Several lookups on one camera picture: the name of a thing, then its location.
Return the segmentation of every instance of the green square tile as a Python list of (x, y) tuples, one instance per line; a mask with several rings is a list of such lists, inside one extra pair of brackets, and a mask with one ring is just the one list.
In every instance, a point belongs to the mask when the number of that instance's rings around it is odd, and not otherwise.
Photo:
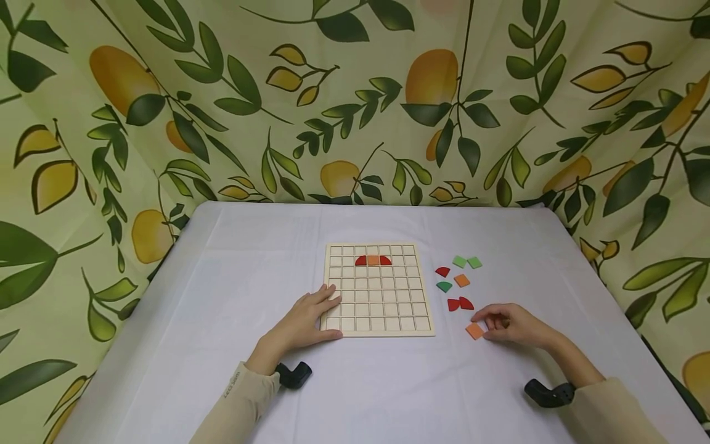
[(479, 258), (477, 258), (477, 257), (475, 257), (475, 256), (469, 258), (469, 265), (470, 265), (471, 268), (473, 268), (473, 269), (477, 269), (477, 268), (480, 268), (480, 267), (483, 266), (483, 264), (481, 263), (481, 261), (479, 260)]
[(443, 291), (444, 293), (446, 293), (447, 291), (451, 290), (451, 287), (452, 287), (452, 286), (453, 286), (453, 285), (452, 285), (451, 283), (449, 283), (449, 282), (444, 282), (444, 281), (443, 281), (443, 282), (437, 283), (437, 287), (439, 287), (439, 289), (440, 289), (441, 291)]
[(452, 264), (454, 264), (455, 266), (462, 269), (466, 266), (466, 259), (464, 259), (460, 256), (456, 256), (456, 257), (454, 257)]

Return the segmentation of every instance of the hand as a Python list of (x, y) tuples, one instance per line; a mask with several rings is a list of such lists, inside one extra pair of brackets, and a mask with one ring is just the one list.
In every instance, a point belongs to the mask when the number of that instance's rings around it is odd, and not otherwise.
[(306, 293), (297, 300), (286, 316), (259, 340), (245, 363), (246, 368), (270, 375), (286, 352), (343, 337), (340, 330), (321, 331), (315, 327), (315, 321), (323, 313), (340, 304), (340, 296), (329, 299), (333, 292), (335, 286), (323, 284), (316, 293)]
[(487, 340), (510, 341), (548, 350), (564, 338), (562, 333), (514, 303), (490, 304), (479, 310), (471, 321), (485, 320)]

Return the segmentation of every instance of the wooden grid board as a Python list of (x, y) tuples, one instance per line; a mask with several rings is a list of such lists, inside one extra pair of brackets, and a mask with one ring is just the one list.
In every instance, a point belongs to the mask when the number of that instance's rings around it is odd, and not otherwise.
[(435, 335), (414, 242), (328, 244), (325, 282), (336, 287), (332, 297), (343, 300), (323, 314), (321, 330), (341, 330), (345, 337)]

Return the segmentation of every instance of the leaf-patterned curtain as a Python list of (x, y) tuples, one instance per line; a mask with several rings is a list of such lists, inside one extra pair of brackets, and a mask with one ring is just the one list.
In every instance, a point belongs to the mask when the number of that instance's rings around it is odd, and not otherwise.
[(710, 2), (0, 0), (0, 428), (205, 200), (554, 210), (710, 428)]

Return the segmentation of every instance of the orange tile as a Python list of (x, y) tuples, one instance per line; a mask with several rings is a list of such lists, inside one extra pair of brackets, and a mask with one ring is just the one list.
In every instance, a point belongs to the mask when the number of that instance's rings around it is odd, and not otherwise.
[(471, 335), (474, 340), (477, 340), (484, 335), (484, 331), (476, 323), (472, 323), (466, 327), (466, 331), (469, 332), (469, 335)]
[(459, 284), (459, 287), (465, 287), (471, 283), (465, 274), (459, 274), (454, 278), (454, 280)]

